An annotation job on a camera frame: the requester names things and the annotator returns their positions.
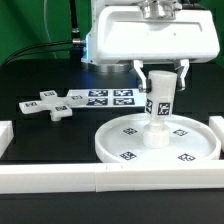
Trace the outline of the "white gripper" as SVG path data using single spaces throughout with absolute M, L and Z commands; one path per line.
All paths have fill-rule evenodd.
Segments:
M 181 10 L 173 20 L 145 19 L 137 6 L 108 6 L 90 34 L 90 59 L 96 64 L 133 61 L 140 78 L 138 89 L 147 92 L 145 63 L 175 61 L 177 90 L 185 89 L 192 63 L 214 59 L 219 41 L 212 14 L 207 10 Z

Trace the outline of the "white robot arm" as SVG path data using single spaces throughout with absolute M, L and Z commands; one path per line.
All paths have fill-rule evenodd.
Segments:
M 191 63 L 217 57 L 220 46 L 212 13 L 178 0 L 91 0 L 92 27 L 82 62 L 105 68 L 132 63 L 143 77 L 145 64 L 170 64 L 185 88 Z

